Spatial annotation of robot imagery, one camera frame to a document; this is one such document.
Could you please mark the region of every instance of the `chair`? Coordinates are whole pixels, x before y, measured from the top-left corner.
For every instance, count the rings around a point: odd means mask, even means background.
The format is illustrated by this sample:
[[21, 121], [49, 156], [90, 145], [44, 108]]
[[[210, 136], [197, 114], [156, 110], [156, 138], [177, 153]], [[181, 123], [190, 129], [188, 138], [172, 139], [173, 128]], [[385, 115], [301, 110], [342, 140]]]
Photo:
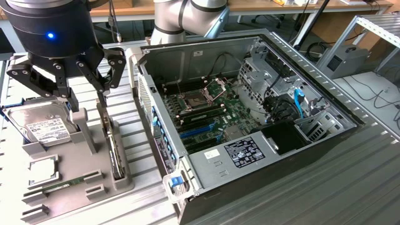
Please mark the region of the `chair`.
[[256, 15], [256, 17], [250, 20], [252, 23], [257, 23], [257, 18], [260, 16], [264, 16], [266, 20], [270, 21], [270, 18], [273, 18], [277, 22], [276, 24], [276, 28], [278, 29], [280, 28], [280, 24], [281, 24], [281, 21], [284, 20], [285, 16], [284, 15], [280, 15], [278, 17], [276, 15]]

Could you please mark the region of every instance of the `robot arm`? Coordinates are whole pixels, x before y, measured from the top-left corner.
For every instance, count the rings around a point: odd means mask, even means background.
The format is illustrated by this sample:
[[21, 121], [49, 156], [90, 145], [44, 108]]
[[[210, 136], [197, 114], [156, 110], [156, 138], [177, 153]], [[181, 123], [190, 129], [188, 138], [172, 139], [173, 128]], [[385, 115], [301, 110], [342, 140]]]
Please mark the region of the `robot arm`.
[[[66, 78], [84, 76], [93, 85], [101, 105], [109, 88], [120, 83], [125, 67], [121, 48], [104, 49], [96, 40], [89, 10], [108, 0], [0, 0], [26, 56], [10, 58], [6, 74], [42, 97], [56, 96], [69, 102], [70, 110], [78, 110], [78, 102], [68, 87]], [[106, 59], [110, 69], [105, 76], [97, 66]], [[52, 75], [44, 77], [33, 66]]]
[[216, 38], [228, 21], [226, 0], [153, 0], [154, 30], [150, 44], [185, 41], [185, 30]]

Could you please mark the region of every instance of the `motherboard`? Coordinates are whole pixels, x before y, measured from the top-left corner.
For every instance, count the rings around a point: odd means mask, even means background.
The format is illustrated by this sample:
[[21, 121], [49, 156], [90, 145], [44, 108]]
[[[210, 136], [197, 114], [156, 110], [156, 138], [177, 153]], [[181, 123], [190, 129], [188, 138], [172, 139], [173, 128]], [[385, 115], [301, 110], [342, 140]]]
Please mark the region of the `motherboard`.
[[162, 98], [189, 154], [245, 136], [260, 125], [228, 79], [213, 78], [202, 84], [189, 91], [174, 85], [178, 93], [165, 93]]

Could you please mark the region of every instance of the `blue led light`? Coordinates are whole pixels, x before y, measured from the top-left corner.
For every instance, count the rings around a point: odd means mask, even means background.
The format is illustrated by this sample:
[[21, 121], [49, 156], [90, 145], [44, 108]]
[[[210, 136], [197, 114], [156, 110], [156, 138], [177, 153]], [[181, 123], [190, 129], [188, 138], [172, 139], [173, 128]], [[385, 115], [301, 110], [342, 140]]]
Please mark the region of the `blue led light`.
[[48, 39], [54, 39], [56, 35], [53, 33], [46, 33], [45, 36], [48, 37]]

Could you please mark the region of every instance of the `warning label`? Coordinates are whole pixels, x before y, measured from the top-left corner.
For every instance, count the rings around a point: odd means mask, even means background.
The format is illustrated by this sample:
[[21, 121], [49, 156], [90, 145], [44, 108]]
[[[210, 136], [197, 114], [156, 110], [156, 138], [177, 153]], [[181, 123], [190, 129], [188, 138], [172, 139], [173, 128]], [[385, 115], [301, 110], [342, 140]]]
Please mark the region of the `warning label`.
[[237, 168], [241, 168], [265, 158], [252, 137], [241, 139], [224, 147]]
[[53, 142], [69, 137], [69, 132], [61, 118], [30, 123], [26, 127], [40, 143]]

